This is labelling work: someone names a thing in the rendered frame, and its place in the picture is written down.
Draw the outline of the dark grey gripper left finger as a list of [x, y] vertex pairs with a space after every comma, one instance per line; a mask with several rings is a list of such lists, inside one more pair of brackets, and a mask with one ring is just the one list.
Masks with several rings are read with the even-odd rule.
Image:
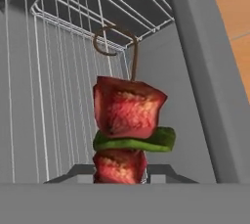
[[46, 181], [46, 184], [61, 183], [77, 175], [94, 175], [94, 173], [95, 173], [95, 166], [93, 164], [74, 164], [66, 174], [53, 178], [49, 181]]

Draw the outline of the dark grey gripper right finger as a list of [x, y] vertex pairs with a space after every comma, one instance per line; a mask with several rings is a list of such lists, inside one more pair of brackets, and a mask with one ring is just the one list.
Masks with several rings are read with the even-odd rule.
[[148, 184], [196, 184], [196, 181], [175, 172], [170, 164], [149, 164], [146, 168]]

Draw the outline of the meat and pepper kebab skewer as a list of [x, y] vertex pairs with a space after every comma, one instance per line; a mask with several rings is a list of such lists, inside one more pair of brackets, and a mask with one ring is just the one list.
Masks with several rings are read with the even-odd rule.
[[146, 153], [173, 150], [176, 132], [158, 124], [168, 96], [136, 79], [99, 76], [93, 87], [98, 132], [93, 141], [96, 167], [94, 181], [100, 184], [143, 184], [155, 176], [164, 178], [169, 166], [152, 165]]

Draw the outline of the grey toaster oven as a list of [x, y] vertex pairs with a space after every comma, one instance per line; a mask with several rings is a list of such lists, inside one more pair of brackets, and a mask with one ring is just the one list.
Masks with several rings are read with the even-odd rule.
[[169, 4], [173, 22], [132, 47], [131, 74], [166, 93], [159, 122], [177, 133], [148, 159], [200, 183], [250, 183], [250, 104], [216, 1]]

